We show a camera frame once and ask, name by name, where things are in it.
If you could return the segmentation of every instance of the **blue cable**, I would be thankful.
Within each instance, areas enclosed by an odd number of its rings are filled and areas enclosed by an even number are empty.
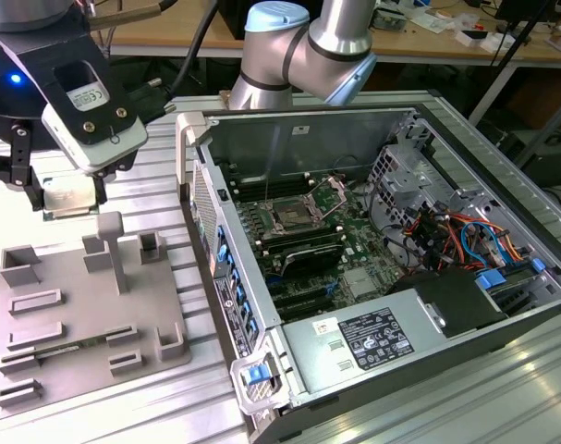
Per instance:
[[[500,252],[500,254],[502,254],[502,257],[504,258],[504,260],[507,263],[514,264],[514,261],[512,260],[510,255],[502,248],[502,245],[500,245],[500,242],[499,242],[498,238],[495,236],[494,231],[491,228],[489,228],[487,225],[483,224],[482,222],[468,222],[467,224],[465,224],[465,227],[463,227],[463,229],[461,230],[461,244],[463,245],[463,249],[467,252],[467,254],[469,254],[470,256],[473,256],[475,259],[480,261],[483,264],[483,266],[485,266],[486,268],[488,267],[488,264],[487,264],[487,262],[485,262],[485,259],[483,259],[481,256],[479,256],[477,253],[473,252],[469,248],[469,245],[467,245],[467,241],[465,240],[465,232],[466,232],[467,227],[469,225],[479,225],[480,227],[484,228],[488,232],[488,234],[490,236],[492,236],[492,239],[495,242],[495,248],[497,248],[498,252]]]

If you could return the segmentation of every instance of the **pcie slot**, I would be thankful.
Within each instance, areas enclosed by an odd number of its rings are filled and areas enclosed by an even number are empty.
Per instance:
[[[304,302],[287,305],[286,307],[277,308],[277,312],[280,317],[287,321],[288,319],[316,313],[319,310],[328,310],[333,306],[331,299],[327,296],[321,296]]]
[[[287,296],[285,298],[276,299],[274,305],[276,308],[287,307],[295,303],[308,301],[310,299],[318,298],[320,296],[325,296],[327,290],[325,288],[317,289],[313,291],[307,291],[304,293],[295,294],[292,296]]]

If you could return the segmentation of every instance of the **aluminum extrusion table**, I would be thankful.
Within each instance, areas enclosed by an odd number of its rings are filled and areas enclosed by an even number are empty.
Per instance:
[[[363,94],[358,100],[368,101],[370,96]],[[452,107],[426,92],[379,96],[423,102],[449,128],[462,122]],[[179,110],[206,109],[217,106],[218,100],[191,97],[176,103]],[[109,201],[102,211],[120,211],[127,234],[159,229],[165,237],[188,326],[191,363],[1,420],[0,442],[248,442],[177,200],[175,117],[166,116],[149,127],[149,142],[140,149],[135,167],[118,173],[107,185]],[[484,141],[474,142],[479,151]],[[0,142],[0,151],[6,150]],[[74,173],[59,152],[35,154],[33,164],[41,178]],[[529,204],[529,187],[506,181],[523,204]],[[552,201],[547,204],[561,215]],[[561,240],[561,217],[546,208],[532,211]],[[30,211],[22,193],[0,184],[0,248],[31,243],[41,254],[71,249],[93,227],[90,216],[44,223],[40,214]],[[339,416],[291,442],[413,440],[561,442],[561,316],[501,351]]]

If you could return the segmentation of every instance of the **motherboard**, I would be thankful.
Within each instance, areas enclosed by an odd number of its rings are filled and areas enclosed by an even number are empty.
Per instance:
[[[408,258],[388,250],[368,218],[364,193],[340,177],[271,181],[263,190],[256,184],[233,194],[285,322],[384,296],[405,274]]]

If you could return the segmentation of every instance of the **wire bundle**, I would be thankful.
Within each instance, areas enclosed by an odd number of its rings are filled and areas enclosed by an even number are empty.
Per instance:
[[[446,222],[437,221],[433,216],[447,216],[447,220]],[[423,217],[429,219],[424,221],[426,224],[422,224],[421,219]],[[420,226],[424,230],[430,230],[432,227],[447,234],[444,248],[441,252],[435,254],[438,265],[433,263],[433,267],[438,271],[445,266],[458,266],[470,271],[496,266],[490,264],[483,255],[477,253],[479,250],[476,249],[480,246],[482,246],[483,251],[482,243],[486,238],[492,240],[495,249],[506,264],[514,264],[522,260],[522,256],[510,240],[508,230],[493,224],[489,220],[459,213],[421,214],[412,224],[403,228],[402,233],[407,238],[418,239],[421,237],[421,234],[417,232]]]

